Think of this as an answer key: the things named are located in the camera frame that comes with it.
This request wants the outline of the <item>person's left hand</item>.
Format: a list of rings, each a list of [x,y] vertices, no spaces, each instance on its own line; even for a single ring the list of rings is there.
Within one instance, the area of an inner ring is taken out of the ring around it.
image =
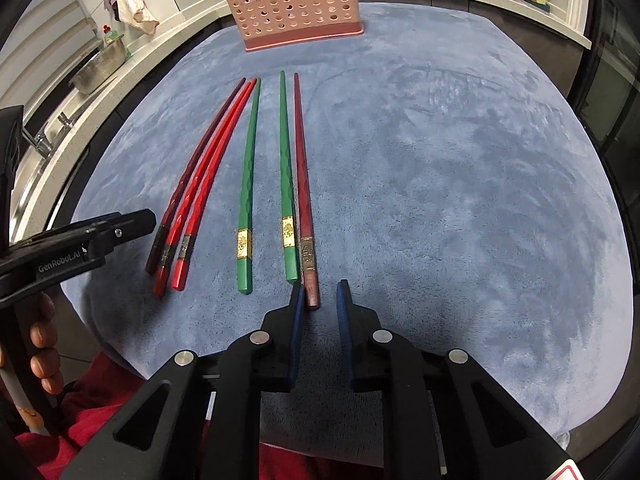
[[[54,302],[45,292],[25,299],[17,308],[18,326],[30,355],[30,370],[42,390],[52,396],[61,393],[64,386],[61,358],[55,349],[58,331],[53,323],[54,314]]]

